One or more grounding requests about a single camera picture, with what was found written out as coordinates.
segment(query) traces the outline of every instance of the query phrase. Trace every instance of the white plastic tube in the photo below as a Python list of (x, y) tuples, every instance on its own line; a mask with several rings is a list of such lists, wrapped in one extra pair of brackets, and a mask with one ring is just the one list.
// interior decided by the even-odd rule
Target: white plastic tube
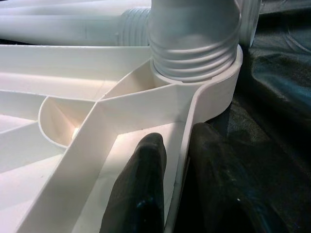
[(0, 15), (101, 15), (119, 16), (134, 7), (150, 7), (151, 0), (102, 0), (50, 5), (29, 5), (26, 7), (0, 8)]
[(99, 0), (7, 0), (0, 2), (0, 8), (23, 7), (23, 6), (39, 6), (54, 5), (76, 2), (99, 1)]
[(153, 0), (148, 36), (156, 71), (183, 82), (220, 74), (236, 58), (240, 23), (234, 0)]
[(150, 8), (121, 16), (0, 16), (0, 38), (39, 45), (147, 46)]
[(241, 11), (240, 44), (252, 46), (259, 18), (261, 0), (236, 0)]

